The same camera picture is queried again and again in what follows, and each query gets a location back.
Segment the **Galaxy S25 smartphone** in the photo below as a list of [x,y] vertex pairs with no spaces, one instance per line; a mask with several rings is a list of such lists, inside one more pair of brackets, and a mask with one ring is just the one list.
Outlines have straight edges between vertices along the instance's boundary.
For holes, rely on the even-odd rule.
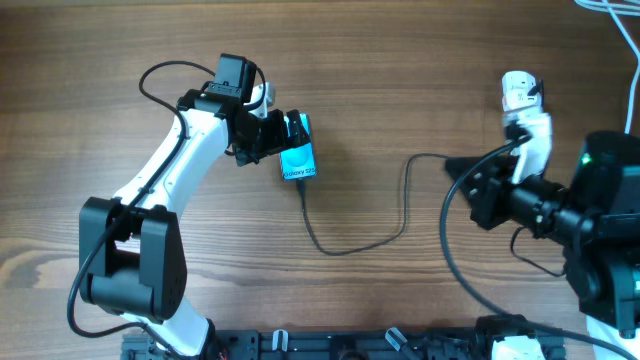
[[285,181],[311,178],[317,175],[313,142],[280,154],[282,177]]

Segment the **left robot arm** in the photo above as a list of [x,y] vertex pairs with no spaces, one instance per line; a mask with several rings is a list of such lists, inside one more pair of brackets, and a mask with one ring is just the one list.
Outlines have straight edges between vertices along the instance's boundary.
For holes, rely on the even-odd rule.
[[213,322],[185,296],[187,266],[180,219],[220,157],[238,166],[301,148],[310,121],[274,108],[263,71],[245,57],[223,54],[198,89],[170,104],[145,89],[174,122],[134,179],[111,198],[89,198],[79,214],[79,270],[66,304],[69,328],[101,338],[139,328],[166,359],[225,359]]

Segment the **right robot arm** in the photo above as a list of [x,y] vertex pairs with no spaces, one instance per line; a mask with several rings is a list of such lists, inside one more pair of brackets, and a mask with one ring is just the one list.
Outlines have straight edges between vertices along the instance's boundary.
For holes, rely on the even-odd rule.
[[491,230],[512,220],[536,238],[563,249],[561,272],[587,319],[599,359],[639,356],[639,140],[615,131],[589,134],[571,184],[546,179],[548,145],[524,130],[482,157],[453,157],[445,170],[453,184],[441,210],[445,259],[447,215],[456,193],[470,218]]

